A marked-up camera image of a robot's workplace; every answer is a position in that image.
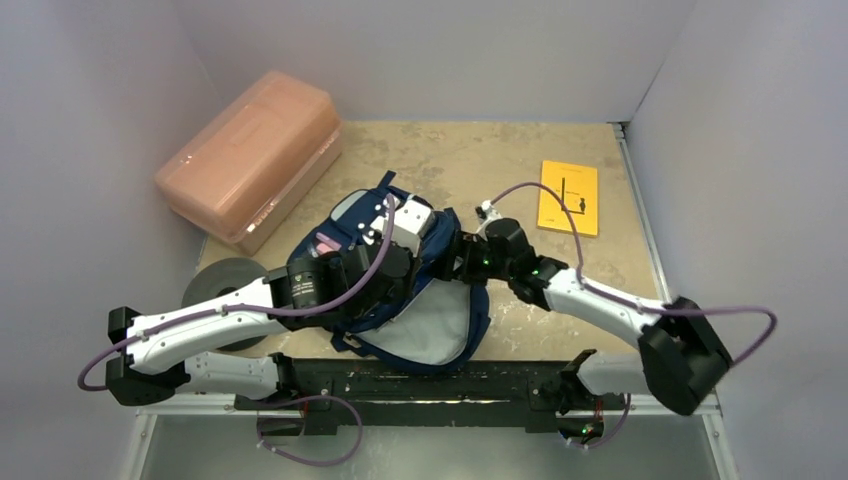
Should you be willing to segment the pink highlighter marker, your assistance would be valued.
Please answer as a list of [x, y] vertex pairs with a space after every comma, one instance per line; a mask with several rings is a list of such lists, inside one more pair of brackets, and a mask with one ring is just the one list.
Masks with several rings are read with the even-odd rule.
[[322, 232], [317, 232], [313, 237], [310, 253], [314, 257], [320, 257], [331, 252], [337, 252], [341, 248], [342, 245], [338, 241]]

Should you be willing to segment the navy blue student backpack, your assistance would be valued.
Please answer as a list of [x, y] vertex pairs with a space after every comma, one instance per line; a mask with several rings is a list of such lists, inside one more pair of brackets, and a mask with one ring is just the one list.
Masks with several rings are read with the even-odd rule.
[[367, 233], [385, 217], [377, 206], [387, 195], [394, 196], [399, 206], [415, 199], [431, 207], [435, 222], [419, 252], [421, 266], [411, 298], [400, 307], [379, 307], [365, 317], [345, 317], [328, 330], [331, 345], [338, 352], [373, 356], [406, 373], [456, 370], [470, 360], [489, 328], [489, 295], [483, 286], [435, 277], [434, 263], [459, 232], [460, 221], [452, 209], [437, 210], [427, 200], [394, 186], [394, 176], [393, 171], [387, 171], [375, 187], [348, 194], [299, 242], [289, 258], [314, 257], [310, 246], [317, 232], [342, 245], [331, 253], [364, 244]]

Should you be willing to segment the yellow paperback book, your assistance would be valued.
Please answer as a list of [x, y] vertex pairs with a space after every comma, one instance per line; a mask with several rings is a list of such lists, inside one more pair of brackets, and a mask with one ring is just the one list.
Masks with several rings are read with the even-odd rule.
[[[587, 237], [598, 235], [599, 180], [596, 168], [544, 160], [540, 182], [564, 201], [575, 221], [578, 234]], [[560, 211], [559, 203], [545, 192], [539, 194], [537, 226], [562, 232], [572, 231], [566, 215]]]

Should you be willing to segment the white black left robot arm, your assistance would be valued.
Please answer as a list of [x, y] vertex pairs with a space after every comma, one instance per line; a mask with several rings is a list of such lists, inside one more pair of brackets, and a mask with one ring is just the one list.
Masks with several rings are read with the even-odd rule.
[[420, 260], [394, 243], [359, 245], [302, 256], [261, 273], [243, 287], [182, 309], [144, 315], [129, 307], [108, 314], [116, 357], [106, 390], [124, 406], [143, 406], [180, 391], [235, 393], [284, 409], [298, 382], [274, 358], [246, 359], [219, 348], [304, 328], [331, 328], [406, 300]]

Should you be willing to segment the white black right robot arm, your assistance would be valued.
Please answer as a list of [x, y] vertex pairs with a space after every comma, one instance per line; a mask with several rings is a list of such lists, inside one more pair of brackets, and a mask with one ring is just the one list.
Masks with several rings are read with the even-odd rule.
[[561, 392], [573, 406], [584, 407], [605, 393], [642, 390], [667, 409], [691, 415], [734, 364], [693, 301], [679, 297], [665, 304], [592, 282], [577, 268], [537, 254], [514, 219], [491, 221], [478, 233], [456, 233], [440, 262], [442, 279], [503, 281], [524, 303], [576, 317], [637, 350], [641, 383], [600, 383], [587, 369], [565, 375]]

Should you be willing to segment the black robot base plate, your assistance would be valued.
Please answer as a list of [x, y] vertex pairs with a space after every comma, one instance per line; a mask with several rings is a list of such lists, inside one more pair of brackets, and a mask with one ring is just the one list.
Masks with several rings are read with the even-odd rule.
[[237, 411], [304, 420], [307, 435], [340, 426], [512, 427], [597, 438], [603, 409], [625, 408], [622, 394], [586, 392], [572, 361], [472, 361], [456, 372], [414, 375], [372, 360], [294, 359], [280, 369], [280, 392], [264, 400], [236, 396]]

